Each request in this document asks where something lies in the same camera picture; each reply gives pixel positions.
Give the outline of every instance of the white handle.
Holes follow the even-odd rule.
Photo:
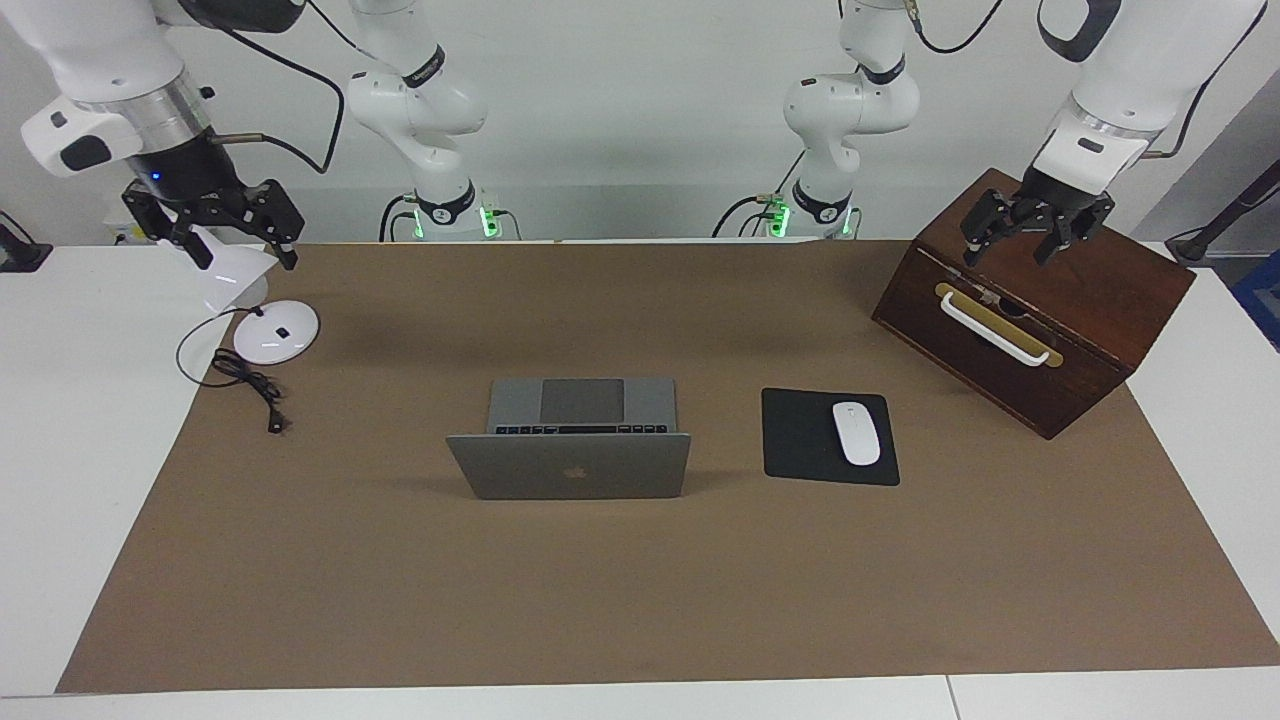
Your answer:
[[[965,315],[963,310],[960,310],[951,302],[952,296],[955,296],[955,292],[948,292],[945,296],[942,296],[942,311],[946,313],[951,319],[969,328],[970,331],[978,333],[978,336],[980,336],[983,340],[1004,350],[1014,360],[1018,360],[1019,363],[1027,365],[1028,368],[1039,368],[1044,363],[1048,363],[1050,359],[1048,351],[1044,351],[1044,354],[1041,355],[1039,357],[1029,355],[1021,347],[1018,347],[1016,345],[1009,342],[1004,336],[1001,336],[996,331],[979,323],[974,318]]]

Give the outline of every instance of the drawer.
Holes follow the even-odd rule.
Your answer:
[[[918,246],[873,318],[1046,438],[1129,374]]]

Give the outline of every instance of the brown paper mat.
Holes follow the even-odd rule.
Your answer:
[[[305,249],[294,427],[200,392],[59,692],[1280,664],[1128,391],[1046,442],[870,322],[905,247]],[[686,497],[471,497],[494,378],[632,374]],[[763,387],[888,397],[902,484],[767,478]]]

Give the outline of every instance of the brown wooden box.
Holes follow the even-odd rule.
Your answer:
[[[1043,233],[1004,240],[969,268],[960,220],[988,187],[1007,196],[1018,182],[987,170],[924,228],[873,318],[1052,438],[1133,374],[1194,274],[1110,229],[1044,268],[1032,258]],[[974,322],[998,337],[963,324]]]

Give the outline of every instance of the power cord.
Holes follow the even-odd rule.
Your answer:
[[[396,206],[399,205],[401,202],[412,202],[412,201],[413,201],[412,195],[397,195],[396,197],[392,199],[390,202],[387,204],[387,208],[383,209],[383,219],[378,224],[378,242],[387,242],[387,225],[392,220],[392,210],[394,210]]]
[[[18,220],[13,219],[13,215],[10,215],[9,213],[5,213],[4,210],[0,210],[0,218],[4,218],[5,220],[9,220],[10,225],[18,228],[18,232],[22,233],[22,237],[27,238],[27,245],[36,245],[36,238],[31,237],[31,233],[27,232],[27,228],[22,227],[22,223],[19,223]]]
[[[1196,97],[1192,99],[1192,104],[1187,108],[1187,117],[1183,118],[1183,127],[1180,131],[1178,131],[1178,140],[1174,142],[1172,150],[1148,150],[1142,154],[1140,158],[1142,160],[1167,160],[1169,158],[1172,158],[1181,151],[1183,142],[1187,140],[1187,132],[1190,131],[1192,119],[1196,117],[1196,110],[1199,108],[1199,101],[1204,97],[1204,92],[1208,91],[1208,86],[1213,82],[1213,78],[1217,77],[1217,73],[1222,70],[1228,60],[1231,59],[1231,55],[1235,55],[1235,51],[1240,49],[1240,45],[1244,45],[1244,41],[1249,37],[1251,33],[1253,33],[1253,28],[1258,27],[1258,23],[1262,22],[1262,15],[1267,14],[1267,5],[1268,3],[1262,4],[1262,9],[1258,10],[1258,17],[1253,18],[1253,23],[1249,26],[1249,29],[1244,31],[1244,35],[1240,36],[1240,40],[1235,41],[1235,46],[1231,47],[1231,51],[1228,53],[1226,58],[1222,58],[1222,61],[1219,63],[1217,68],[1213,69],[1213,74],[1208,76],[1208,79],[1204,81],[1204,85],[1202,85],[1199,90],[1196,91]]]
[[[773,215],[771,213],[756,213],[755,215],[742,220],[742,227],[737,229],[737,237],[742,237],[742,233],[746,232],[746,225],[751,224],[751,220],[755,220],[755,227],[759,228],[762,222],[768,220],[772,217]],[[759,231],[751,231],[751,237],[755,237],[756,232]]]
[[[329,26],[329,29],[332,29],[334,32],[334,35],[337,35],[338,37],[340,37],[343,42],[346,42],[347,45],[349,45],[352,50],[355,50],[356,53],[360,53],[361,55],[367,55],[367,53],[365,53],[364,47],[356,45],[349,37],[347,37],[347,33],[342,32],[342,28],[339,28],[332,19],[329,19],[329,15],[325,14],[325,12],[320,9],[320,5],[316,5],[312,0],[306,0],[306,4],[307,4],[307,8],[311,8],[312,10],[315,10],[316,14],[320,15],[320,19],[324,20],[324,24]]]
[[[841,3],[841,5],[840,5],[841,17],[844,17],[844,9],[845,9],[845,5],[844,5],[844,3]],[[778,187],[777,187],[777,190],[773,191],[773,195],[781,195],[782,193],[782,188],[787,186],[787,181],[791,179],[791,174],[795,173],[796,168],[800,167],[800,160],[804,160],[804,154],[805,152],[808,152],[808,150],[801,150],[800,154],[796,155],[795,163],[791,163],[791,167],[787,169],[787,174],[782,176],[782,182],[778,183]],[[765,219],[768,219],[768,215],[764,215],[763,218],[756,218],[755,227],[751,228],[751,236],[753,237],[760,234],[760,223],[763,223]]]
[[[511,210],[494,210],[493,215],[495,218],[511,218],[511,222],[516,225],[516,240],[524,242],[525,234],[520,232],[520,218],[516,217]]]
[[[232,29],[232,28],[229,28],[229,27],[227,27],[227,26],[224,26],[221,23],[212,22],[211,24],[216,29],[221,31],[223,35],[227,35],[228,37],[230,37],[236,42],[239,42],[241,45],[243,45],[243,46],[246,46],[246,47],[248,47],[251,50],[255,50],[255,51],[257,51],[257,53],[260,53],[260,54],[270,58],[271,60],[275,60],[276,63],[279,63],[279,64],[289,68],[291,70],[302,73],[302,74],[305,74],[305,76],[307,76],[307,77],[310,77],[310,78],[312,78],[315,81],[319,81],[319,82],[324,83],[338,97],[338,111],[337,111],[337,114],[334,117],[334,120],[333,120],[333,133],[330,133],[330,136],[329,136],[329,149],[325,151],[325,156],[324,156],[324,161],[323,163],[316,163],[308,155],[306,155],[305,152],[302,152],[301,150],[298,150],[293,145],[289,145],[288,142],[285,142],[285,141],[283,141],[283,140],[280,140],[278,137],[273,137],[270,135],[266,135],[266,133],[239,133],[239,135],[228,135],[228,136],[215,136],[214,137],[214,142],[219,143],[219,145],[237,145],[237,143],[244,143],[244,142],[265,142],[268,145],[274,145],[276,147],[287,150],[293,156],[296,156],[297,159],[302,160],[307,165],[310,165],[312,170],[315,170],[316,173],[319,173],[321,176],[325,174],[325,173],[328,173],[329,172],[329,167],[333,164],[333,154],[338,149],[338,136],[342,133],[342,118],[343,118],[343,115],[346,114],[346,110],[347,110],[347,97],[346,97],[346,95],[343,95],[342,88],[338,87],[338,83],[333,82],[332,79],[326,78],[325,76],[323,76],[323,74],[312,70],[311,68],[300,65],[298,63],[294,63],[293,60],[289,60],[288,58],[285,58],[283,55],[279,55],[279,54],[276,54],[273,50],[268,50],[266,47],[262,47],[257,42],[253,42],[252,40],[244,37],[243,35],[236,32],[234,29]]]
[[[719,237],[719,231],[724,228],[724,223],[727,223],[728,219],[733,217],[733,213],[737,213],[739,210],[750,205],[751,202],[755,202],[756,205],[764,205],[768,202],[768,197],[769,196],[767,195],[750,195],[731,205],[730,209],[724,210],[724,214],[721,215],[719,222],[716,223],[716,229],[712,231],[712,237]]]
[[[219,347],[218,350],[214,351],[214,359],[210,363],[210,366],[214,370],[218,370],[219,373],[230,378],[224,383],[206,383],[201,379],[195,378],[191,373],[187,372],[186,368],[182,366],[182,348],[183,346],[187,345],[187,341],[191,340],[191,336],[196,334],[201,328],[205,328],[210,323],[220,318],[225,318],[227,315],[234,315],[236,313],[253,313],[261,316],[262,309],[232,307],[230,310],[223,310],[221,313],[214,315],[212,318],[209,318],[207,320],[191,328],[189,331],[187,331],[187,334],[184,334],[182,340],[178,341],[178,347],[177,350],[173,351],[173,361],[178,365],[178,372],[182,373],[182,377],[187,378],[188,380],[196,383],[200,387],[220,389],[227,387],[236,387],[239,384],[247,384],[248,387],[253,388],[253,392],[256,392],[262,398],[262,401],[266,402],[266,409],[270,413],[268,418],[266,432],[271,434],[280,434],[284,432],[284,428],[289,425],[289,421],[288,419],[285,419],[284,414],[275,407],[275,404],[279,402],[282,397],[284,397],[284,393],[280,392],[280,387],[275,384],[275,380],[273,380],[271,378],[257,370],[253,370],[248,360],[241,357],[238,352],[236,352],[234,350],[229,350],[227,347]]]
[[[1261,208],[1262,205],[1265,205],[1267,202],[1267,200],[1271,200],[1276,195],[1280,195],[1280,187],[1276,187],[1271,192],[1266,193],[1261,200],[1258,200],[1257,202],[1254,202],[1252,205],[1244,205],[1244,204],[1242,204],[1242,206],[1244,208],[1244,213],[1240,213],[1240,217],[1243,218],[1244,215],[1248,215],[1249,213],[1257,210],[1258,208]],[[1184,237],[1187,237],[1189,234],[1196,234],[1196,233],[1198,233],[1198,232],[1201,232],[1203,229],[1207,229],[1207,228],[1208,228],[1208,225],[1201,225],[1198,228],[1192,228],[1189,231],[1183,231],[1183,232],[1180,232],[1180,233],[1178,233],[1178,234],[1175,234],[1172,237],[1165,238],[1161,242],[1161,245],[1167,243],[1167,242],[1174,242],[1175,240],[1181,240],[1181,238],[1184,238]]]
[[[369,50],[365,50],[360,45],[356,45],[356,42],[353,40],[351,40],[351,36],[348,36],[346,32],[342,32],[342,28],[338,27],[338,23],[333,22],[329,18],[329,15],[324,10],[320,9],[320,5],[316,5],[312,0],[306,0],[306,5],[308,8],[311,8],[312,10],[315,10],[316,14],[320,15],[320,19],[324,20],[324,24],[329,26],[329,29],[332,29],[334,35],[337,35],[344,44],[347,44],[347,46],[349,46],[356,53],[360,53],[365,58],[369,58],[370,60],[374,60],[376,63],[383,63],[381,58],[374,55]]]
[[[390,229],[392,229],[392,242],[396,242],[396,222],[397,220],[403,220],[403,219],[417,220],[417,215],[415,215],[413,213],[401,213],[401,214],[396,215],[394,218],[392,218],[392,225],[390,225]]]
[[[906,14],[909,18],[911,18],[911,27],[915,28],[916,37],[920,38],[920,42],[923,42],[925,47],[937,53],[938,55],[951,55],[952,53],[959,53],[964,50],[965,47],[972,45],[974,40],[978,40],[978,36],[982,35],[982,31],[987,29],[987,26],[991,24],[991,19],[996,17],[996,10],[1000,10],[1000,6],[1004,4],[1005,0],[996,0],[996,3],[991,6],[991,10],[987,12],[987,17],[983,18],[978,28],[973,31],[973,35],[970,35],[964,42],[954,47],[938,47],[937,45],[929,42],[928,37],[924,37],[924,23],[920,22],[920,8],[919,5],[916,5],[915,0],[906,0]]]

